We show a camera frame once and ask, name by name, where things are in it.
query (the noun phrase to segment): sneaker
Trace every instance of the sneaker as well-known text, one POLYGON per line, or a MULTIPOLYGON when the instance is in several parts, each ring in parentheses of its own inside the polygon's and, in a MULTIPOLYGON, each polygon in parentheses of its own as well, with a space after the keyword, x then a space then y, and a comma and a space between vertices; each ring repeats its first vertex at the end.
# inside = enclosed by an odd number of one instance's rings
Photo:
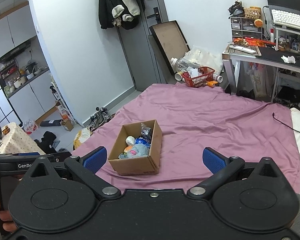
POLYGON ((108 109, 106 109, 105 107, 101 108, 101 113, 103 115, 103 119, 105 120, 105 122, 109 122, 112 119, 111 114, 109 114, 108 109))
POLYGON ((102 112, 99 107, 96 108, 96 113, 90 117, 90 127, 99 128, 104 124, 105 120, 103 119, 102 112))

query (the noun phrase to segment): cylindrical container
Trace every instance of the cylindrical container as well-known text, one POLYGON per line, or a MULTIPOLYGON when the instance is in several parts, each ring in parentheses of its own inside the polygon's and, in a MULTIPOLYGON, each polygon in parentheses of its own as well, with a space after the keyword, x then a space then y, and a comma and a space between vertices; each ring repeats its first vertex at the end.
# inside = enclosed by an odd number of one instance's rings
POLYGON ((31 73, 30 75, 27 75, 27 79, 28 79, 28 80, 32 79, 33 77, 34 77, 34 74, 33 74, 33 73, 31 73))
POLYGON ((270 29, 270 41, 274 42, 274 29, 270 29))
POLYGON ((223 77, 222 77, 222 76, 219 76, 219 75, 217 75, 217 74, 214 74, 214 75, 213 75, 213 80, 218 81, 218 83, 222 83, 223 77))
POLYGON ((181 80, 183 79, 182 74, 185 73, 185 72, 186 72, 186 70, 184 70, 184 69, 181 69, 180 71, 178 71, 178 72, 174 75, 175 79, 176 79, 177 81, 181 81, 181 80))
POLYGON ((172 69, 174 70, 174 72, 178 72, 182 69, 184 70, 187 70, 188 67, 191 67, 191 68, 200 68, 199 65, 195 64, 195 63, 192 63, 190 62, 189 60, 185 59, 185 58, 180 58, 180 59, 177 59, 177 58, 172 58, 170 60, 170 63, 171 63, 171 66, 172 66, 172 69))

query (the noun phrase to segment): red plastic basket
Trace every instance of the red plastic basket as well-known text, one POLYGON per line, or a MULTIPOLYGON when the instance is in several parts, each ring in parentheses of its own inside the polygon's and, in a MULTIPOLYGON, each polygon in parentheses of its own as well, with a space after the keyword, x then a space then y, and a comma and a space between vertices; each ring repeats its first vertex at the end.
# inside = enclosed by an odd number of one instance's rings
POLYGON ((188 87, 198 88, 203 84, 213 80, 214 69, 209 67, 198 68, 198 71, 202 74, 196 78, 191 78, 188 72, 182 74, 188 87))

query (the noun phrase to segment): plastic container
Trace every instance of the plastic container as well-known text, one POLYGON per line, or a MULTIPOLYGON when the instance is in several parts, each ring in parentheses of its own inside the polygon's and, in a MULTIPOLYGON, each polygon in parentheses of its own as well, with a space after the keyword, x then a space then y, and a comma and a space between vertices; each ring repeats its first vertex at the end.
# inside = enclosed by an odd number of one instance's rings
POLYGON ((200 68, 199 65, 195 64, 195 63, 192 63, 190 62, 189 60, 185 59, 185 58, 172 58, 170 60, 170 63, 171 63, 171 66, 172 66, 172 69, 174 72, 179 72, 181 70, 187 70, 188 67, 191 67, 191 68, 200 68))
POLYGON ((274 42, 274 29, 270 29, 270 41, 274 42))
POLYGON ((199 77, 191 78, 188 72, 182 74, 182 77, 185 79, 188 87, 198 88, 213 80, 214 69, 209 67, 201 67, 198 70, 202 74, 199 77))

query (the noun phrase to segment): woven basket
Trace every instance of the woven basket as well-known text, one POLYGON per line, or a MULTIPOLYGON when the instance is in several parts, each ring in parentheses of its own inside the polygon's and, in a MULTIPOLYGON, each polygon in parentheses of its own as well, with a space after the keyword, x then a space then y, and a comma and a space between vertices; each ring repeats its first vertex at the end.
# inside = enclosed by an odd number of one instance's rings
POLYGON ((244 16, 249 19, 261 19, 261 8, 260 7, 250 7, 244 8, 244 16))

